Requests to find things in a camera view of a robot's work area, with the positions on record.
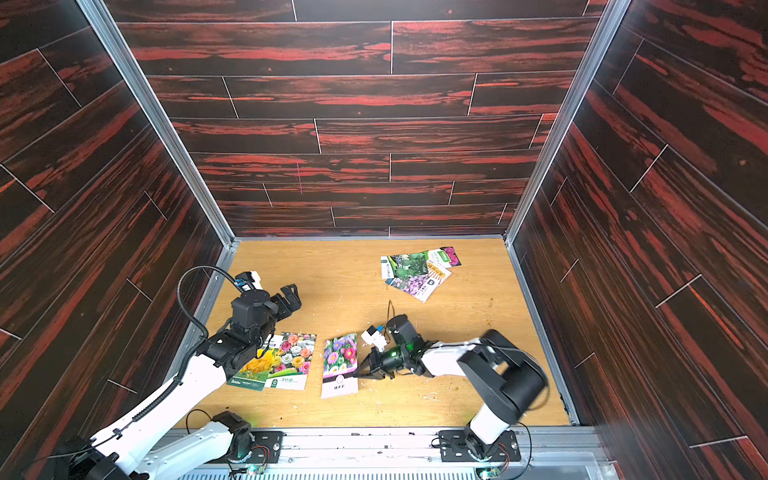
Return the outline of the purple pink asters seed packet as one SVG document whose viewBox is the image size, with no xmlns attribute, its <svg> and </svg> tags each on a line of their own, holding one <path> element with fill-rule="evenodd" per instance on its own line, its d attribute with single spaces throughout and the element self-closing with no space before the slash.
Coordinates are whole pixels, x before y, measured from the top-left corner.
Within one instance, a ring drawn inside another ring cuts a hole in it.
<svg viewBox="0 0 768 480">
<path fill-rule="evenodd" d="M 322 399 L 352 395 L 358 392 L 358 379 L 355 377 L 358 368 L 357 341 L 357 333 L 350 333 L 325 341 Z"/>
</svg>

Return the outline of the mixed roses seed packet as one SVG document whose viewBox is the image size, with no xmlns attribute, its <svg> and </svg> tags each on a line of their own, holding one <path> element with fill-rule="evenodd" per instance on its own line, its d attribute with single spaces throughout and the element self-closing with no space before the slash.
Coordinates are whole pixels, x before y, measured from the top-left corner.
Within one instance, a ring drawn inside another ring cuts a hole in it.
<svg viewBox="0 0 768 480">
<path fill-rule="evenodd" d="M 317 336 L 282 332 L 271 340 L 265 389 L 303 391 L 312 366 Z"/>
</svg>

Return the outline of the yellow flower seed packet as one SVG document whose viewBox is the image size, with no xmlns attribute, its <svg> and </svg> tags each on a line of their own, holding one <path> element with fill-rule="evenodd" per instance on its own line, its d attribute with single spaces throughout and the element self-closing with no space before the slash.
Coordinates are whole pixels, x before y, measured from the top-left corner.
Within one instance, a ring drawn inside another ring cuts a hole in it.
<svg viewBox="0 0 768 480">
<path fill-rule="evenodd" d="M 252 391 L 262 391 L 269 375 L 279 364 L 274 350 L 260 350 L 256 358 L 250 360 L 237 374 L 227 381 L 228 385 Z"/>
</svg>

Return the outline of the green gourd seed packet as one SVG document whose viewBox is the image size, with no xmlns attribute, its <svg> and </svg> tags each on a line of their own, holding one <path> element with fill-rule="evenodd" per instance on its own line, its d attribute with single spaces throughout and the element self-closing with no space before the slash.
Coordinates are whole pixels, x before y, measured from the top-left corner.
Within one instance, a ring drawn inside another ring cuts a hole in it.
<svg viewBox="0 0 768 480">
<path fill-rule="evenodd" d="M 428 273 L 428 252 L 387 255 L 381 257 L 381 274 L 384 280 L 407 279 Z"/>
</svg>

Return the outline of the purple flowers seed packet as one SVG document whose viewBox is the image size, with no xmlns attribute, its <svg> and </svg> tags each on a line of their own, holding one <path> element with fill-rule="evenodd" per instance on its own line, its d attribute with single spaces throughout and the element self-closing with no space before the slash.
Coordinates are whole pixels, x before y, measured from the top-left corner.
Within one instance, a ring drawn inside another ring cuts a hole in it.
<svg viewBox="0 0 768 480">
<path fill-rule="evenodd" d="M 386 279 L 385 283 L 422 303 L 426 302 L 440 285 L 439 279 L 429 274 L 408 278 L 390 278 Z"/>
</svg>

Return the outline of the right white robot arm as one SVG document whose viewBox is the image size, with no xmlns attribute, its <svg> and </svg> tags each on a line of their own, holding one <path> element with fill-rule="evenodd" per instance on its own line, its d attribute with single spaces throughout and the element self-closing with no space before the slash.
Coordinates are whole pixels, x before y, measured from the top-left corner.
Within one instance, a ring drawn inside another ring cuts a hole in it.
<svg viewBox="0 0 768 480">
<path fill-rule="evenodd" d="M 354 376 L 382 380 L 406 370 L 429 378 L 466 378 L 482 406 L 465 426 L 458 445 L 478 460 L 488 460 L 501 449 L 504 432 L 549 388 L 538 362 L 494 329 L 459 343 L 427 341 L 406 326 L 392 327 L 390 335 L 394 346 L 384 351 L 373 348 Z"/>
</svg>

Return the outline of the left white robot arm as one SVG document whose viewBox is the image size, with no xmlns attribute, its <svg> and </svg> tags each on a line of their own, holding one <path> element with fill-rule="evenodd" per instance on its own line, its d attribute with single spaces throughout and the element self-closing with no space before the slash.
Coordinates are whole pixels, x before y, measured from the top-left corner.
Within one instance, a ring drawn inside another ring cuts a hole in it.
<svg viewBox="0 0 768 480">
<path fill-rule="evenodd" d="M 294 284 L 271 295 L 250 286 L 232 302 L 232 315 L 184 357 L 180 371 L 113 424 L 89 439 L 74 437 L 53 455 L 52 479 L 176 479 L 212 460 L 266 461 L 250 424 L 222 412 L 164 447 L 158 442 L 195 405 L 231 380 L 272 340 L 279 321 L 302 306 Z"/>
</svg>

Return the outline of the orange striped seed packet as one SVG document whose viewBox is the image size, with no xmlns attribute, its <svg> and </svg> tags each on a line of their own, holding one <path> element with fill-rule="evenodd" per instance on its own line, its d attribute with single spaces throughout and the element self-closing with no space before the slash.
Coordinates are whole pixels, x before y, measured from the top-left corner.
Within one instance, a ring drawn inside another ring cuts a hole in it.
<svg viewBox="0 0 768 480">
<path fill-rule="evenodd" d="M 432 261 L 427 262 L 427 276 L 424 284 L 422 285 L 422 301 L 426 302 L 427 299 L 434 293 L 434 291 L 441 286 L 452 274 L 452 272 L 444 268 L 443 266 L 436 264 Z"/>
</svg>

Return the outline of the magenta flower seed packet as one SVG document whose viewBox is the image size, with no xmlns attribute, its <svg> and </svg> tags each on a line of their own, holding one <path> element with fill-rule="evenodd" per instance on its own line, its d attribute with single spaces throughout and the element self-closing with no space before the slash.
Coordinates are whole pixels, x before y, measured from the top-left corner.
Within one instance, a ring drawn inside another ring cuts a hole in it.
<svg viewBox="0 0 768 480">
<path fill-rule="evenodd" d="M 461 261 L 459 260 L 455 249 L 450 246 L 429 250 L 428 260 L 445 269 L 461 266 Z"/>
</svg>

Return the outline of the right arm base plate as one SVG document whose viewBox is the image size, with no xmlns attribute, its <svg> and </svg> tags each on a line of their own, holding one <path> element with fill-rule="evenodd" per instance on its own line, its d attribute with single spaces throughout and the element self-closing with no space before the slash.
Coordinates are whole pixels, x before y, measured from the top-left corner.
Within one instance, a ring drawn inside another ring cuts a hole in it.
<svg viewBox="0 0 768 480">
<path fill-rule="evenodd" d="M 480 441 L 466 440 L 464 429 L 440 430 L 430 446 L 438 449 L 442 462 L 519 462 L 521 452 L 513 431 L 504 431 L 495 443 L 486 448 Z"/>
</svg>

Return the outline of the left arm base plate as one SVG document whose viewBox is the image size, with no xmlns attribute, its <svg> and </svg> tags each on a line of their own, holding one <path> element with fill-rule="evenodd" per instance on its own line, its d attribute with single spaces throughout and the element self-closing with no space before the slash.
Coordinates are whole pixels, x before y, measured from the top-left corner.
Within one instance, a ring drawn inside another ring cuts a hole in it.
<svg viewBox="0 0 768 480">
<path fill-rule="evenodd" d="M 277 430 L 236 433 L 225 454 L 208 461 L 208 464 L 233 467 L 275 464 L 279 461 L 284 437 L 285 433 Z"/>
</svg>

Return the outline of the aluminium front rail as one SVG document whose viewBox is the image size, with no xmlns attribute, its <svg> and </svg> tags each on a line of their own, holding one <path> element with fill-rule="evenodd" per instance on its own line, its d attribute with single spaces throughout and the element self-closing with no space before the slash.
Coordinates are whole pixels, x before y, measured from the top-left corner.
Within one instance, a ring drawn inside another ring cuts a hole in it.
<svg viewBox="0 0 768 480">
<path fill-rule="evenodd" d="M 616 479 L 590 427 L 525 427 L 519 462 L 442 462 L 430 442 L 448 427 L 287 428 L 275 464 L 205 463 L 176 479 Z M 187 434 L 171 430 L 164 447 Z"/>
</svg>

